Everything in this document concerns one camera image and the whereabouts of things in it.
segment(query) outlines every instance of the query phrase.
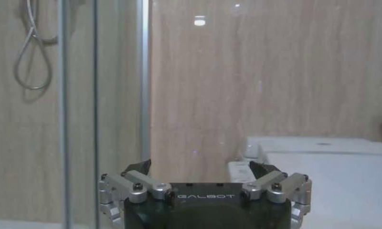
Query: beige wall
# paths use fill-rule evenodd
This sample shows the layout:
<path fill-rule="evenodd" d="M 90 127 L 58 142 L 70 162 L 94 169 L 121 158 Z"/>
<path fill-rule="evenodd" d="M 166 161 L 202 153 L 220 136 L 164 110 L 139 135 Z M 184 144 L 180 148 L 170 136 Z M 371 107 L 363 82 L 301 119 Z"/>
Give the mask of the beige wall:
<path fill-rule="evenodd" d="M 228 180 L 248 135 L 382 140 L 382 0 L 154 0 L 151 39 L 157 178 Z"/>
<path fill-rule="evenodd" d="M 58 33 L 57 1 L 42 3 L 41 32 L 53 37 Z M 49 90 L 45 94 L 26 91 L 14 79 L 14 62 L 26 35 L 19 1 L 0 0 L 0 218 L 59 221 L 58 46 L 46 48 L 54 69 Z M 34 52 L 28 49 L 22 77 L 30 76 L 30 82 L 39 84 L 46 72 L 38 47 Z"/>

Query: toilet tank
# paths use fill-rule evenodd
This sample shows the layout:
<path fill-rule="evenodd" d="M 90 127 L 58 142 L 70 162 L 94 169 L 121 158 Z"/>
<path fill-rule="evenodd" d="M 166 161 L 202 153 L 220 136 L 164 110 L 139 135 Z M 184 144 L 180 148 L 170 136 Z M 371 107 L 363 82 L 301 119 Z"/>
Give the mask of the toilet tank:
<path fill-rule="evenodd" d="M 249 137 L 246 158 L 313 180 L 304 229 L 382 229 L 382 143 L 365 139 Z"/>

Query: shower enclosure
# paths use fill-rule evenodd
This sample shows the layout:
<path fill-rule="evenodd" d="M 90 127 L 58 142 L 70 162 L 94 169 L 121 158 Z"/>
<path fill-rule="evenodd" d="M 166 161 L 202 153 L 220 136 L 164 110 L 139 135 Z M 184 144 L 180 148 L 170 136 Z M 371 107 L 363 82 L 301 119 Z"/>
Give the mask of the shower enclosure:
<path fill-rule="evenodd" d="M 229 182 L 248 136 L 382 141 L 382 0 L 38 1 L 39 90 L 27 3 L 0 0 L 0 228 L 109 228 L 99 176 L 150 158 Z"/>

